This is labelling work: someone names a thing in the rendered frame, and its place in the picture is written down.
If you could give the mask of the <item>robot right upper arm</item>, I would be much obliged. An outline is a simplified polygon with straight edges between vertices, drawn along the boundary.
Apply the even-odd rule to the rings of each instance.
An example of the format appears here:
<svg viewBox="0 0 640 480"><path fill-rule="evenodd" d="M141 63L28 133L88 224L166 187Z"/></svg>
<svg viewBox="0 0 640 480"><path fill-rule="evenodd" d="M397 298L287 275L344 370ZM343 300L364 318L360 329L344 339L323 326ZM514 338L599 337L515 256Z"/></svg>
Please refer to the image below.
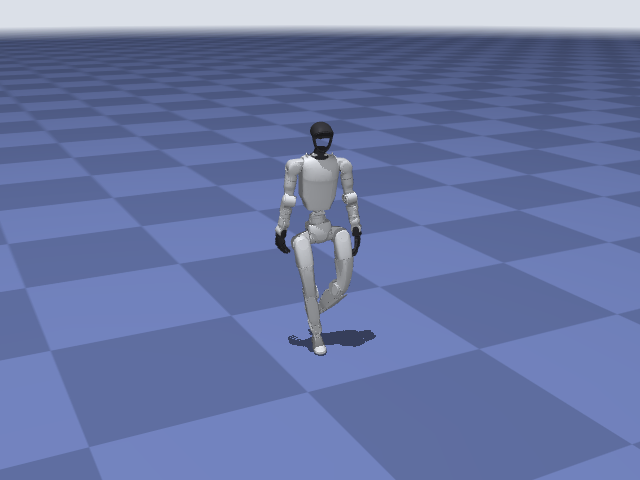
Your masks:
<svg viewBox="0 0 640 480"><path fill-rule="evenodd" d="M294 196L294 190L297 182L297 174L302 170L303 159L291 159L285 165L285 179L284 179L284 195L285 204L284 207L294 207L296 204L296 197Z"/></svg>

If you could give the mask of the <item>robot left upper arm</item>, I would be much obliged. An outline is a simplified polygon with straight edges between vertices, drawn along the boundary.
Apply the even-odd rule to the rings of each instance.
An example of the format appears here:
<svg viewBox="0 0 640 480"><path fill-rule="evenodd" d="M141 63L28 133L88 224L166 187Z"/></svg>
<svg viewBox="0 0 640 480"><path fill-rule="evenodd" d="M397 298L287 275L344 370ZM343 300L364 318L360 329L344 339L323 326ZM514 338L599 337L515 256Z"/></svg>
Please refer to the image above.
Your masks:
<svg viewBox="0 0 640 480"><path fill-rule="evenodd" d="M351 204L357 202L356 193L353 191L353 174L352 164L345 158L337 157L340 164L340 177L343 187L342 201L345 204Z"/></svg>

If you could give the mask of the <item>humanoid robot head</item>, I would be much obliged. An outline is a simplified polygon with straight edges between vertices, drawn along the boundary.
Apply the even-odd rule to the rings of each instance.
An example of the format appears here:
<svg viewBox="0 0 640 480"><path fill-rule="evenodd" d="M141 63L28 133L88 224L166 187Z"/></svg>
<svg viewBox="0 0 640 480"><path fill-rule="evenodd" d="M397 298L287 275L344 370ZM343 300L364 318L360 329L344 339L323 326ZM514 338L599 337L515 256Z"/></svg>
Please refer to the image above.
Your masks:
<svg viewBox="0 0 640 480"><path fill-rule="evenodd" d="M310 134L312 135L313 143L314 143L314 146L315 146L315 149L311 154L315 153L315 154L318 155L318 156L311 156L311 157L313 157L315 159L318 159L318 160L327 159L329 156L328 155L324 156L324 154L326 153L326 151L329 150L329 148L331 146L331 143L332 143L333 135L334 135L333 130L330 127L330 125L328 125L325 122L316 122L311 126ZM330 138L328 146L327 147L325 147L325 146L317 146L316 139L323 139L323 138ZM311 154L309 154L309 155L311 155Z"/></svg>

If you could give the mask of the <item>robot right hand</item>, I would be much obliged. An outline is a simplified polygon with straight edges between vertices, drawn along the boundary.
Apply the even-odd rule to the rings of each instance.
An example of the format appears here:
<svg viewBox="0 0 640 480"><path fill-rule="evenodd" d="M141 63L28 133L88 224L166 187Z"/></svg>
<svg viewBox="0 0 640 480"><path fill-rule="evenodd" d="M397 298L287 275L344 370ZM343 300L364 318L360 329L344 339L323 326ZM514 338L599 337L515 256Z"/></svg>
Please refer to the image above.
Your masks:
<svg viewBox="0 0 640 480"><path fill-rule="evenodd" d="M281 236L279 236L277 233L275 234L276 238L275 238L275 244L276 246L278 246L278 248L283 252L283 253L289 253L290 250L287 248L287 246L285 245L285 237L286 237L286 230L283 230L281 232Z"/></svg>

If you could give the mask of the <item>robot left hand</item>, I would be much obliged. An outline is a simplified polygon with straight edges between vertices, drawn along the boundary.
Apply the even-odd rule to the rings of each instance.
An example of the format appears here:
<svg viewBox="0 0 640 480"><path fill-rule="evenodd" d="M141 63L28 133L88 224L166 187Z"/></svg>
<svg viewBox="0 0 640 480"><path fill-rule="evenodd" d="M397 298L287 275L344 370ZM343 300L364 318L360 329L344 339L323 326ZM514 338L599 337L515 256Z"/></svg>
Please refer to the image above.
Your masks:
<svg viewBox="0 0 640 480"><path fill-rule="evenodd" d="M354 249L352 249L352 256L356 256L357 252L358 252L358 248L360 246L360 235L362 234L362 232L359 233L359 228L358 227L354 227L353 228L353 233L352 236L354 236Z"/></svg>

